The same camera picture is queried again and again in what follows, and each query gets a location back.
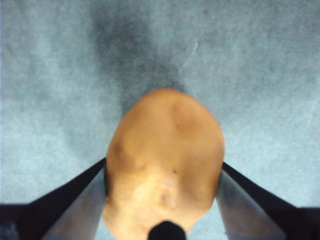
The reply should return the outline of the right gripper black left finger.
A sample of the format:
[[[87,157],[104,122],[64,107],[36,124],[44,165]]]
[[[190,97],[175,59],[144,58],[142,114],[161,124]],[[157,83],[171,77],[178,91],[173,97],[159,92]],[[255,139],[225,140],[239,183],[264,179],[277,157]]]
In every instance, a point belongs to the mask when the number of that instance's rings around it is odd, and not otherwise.
[[[93,240],[106,199],[106,160],[26,204],[0,205],[2,240]]]

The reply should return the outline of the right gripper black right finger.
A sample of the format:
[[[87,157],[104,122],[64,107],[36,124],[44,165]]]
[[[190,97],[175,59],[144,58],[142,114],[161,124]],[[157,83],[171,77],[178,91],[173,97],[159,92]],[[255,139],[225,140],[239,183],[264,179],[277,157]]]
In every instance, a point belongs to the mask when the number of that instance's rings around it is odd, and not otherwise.
[[[227,163],[216,201],[229,240],[318,240],[319,207],[296,207]]]

